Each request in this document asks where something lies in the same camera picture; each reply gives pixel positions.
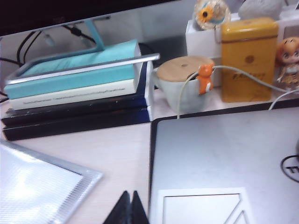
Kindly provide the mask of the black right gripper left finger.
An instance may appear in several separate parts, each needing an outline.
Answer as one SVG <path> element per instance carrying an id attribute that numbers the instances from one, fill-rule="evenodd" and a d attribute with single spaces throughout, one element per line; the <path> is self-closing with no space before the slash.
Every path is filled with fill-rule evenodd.
<path id="1" fill-rule="evenodd" d="M 103 224 L 128 224 L 130 216 L 130 197 L 124 191 Z"/>

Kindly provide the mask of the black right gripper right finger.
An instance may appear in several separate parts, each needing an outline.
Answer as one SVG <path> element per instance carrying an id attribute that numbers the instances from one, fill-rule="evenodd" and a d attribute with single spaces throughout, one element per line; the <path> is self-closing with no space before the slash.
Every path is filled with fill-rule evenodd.
<path id="1" fill-rule="evenodd" d="M 142 202 L 136 190 L 133 192 L 133 200 L 131 203 L 131 223 L 149 224 Z"/>

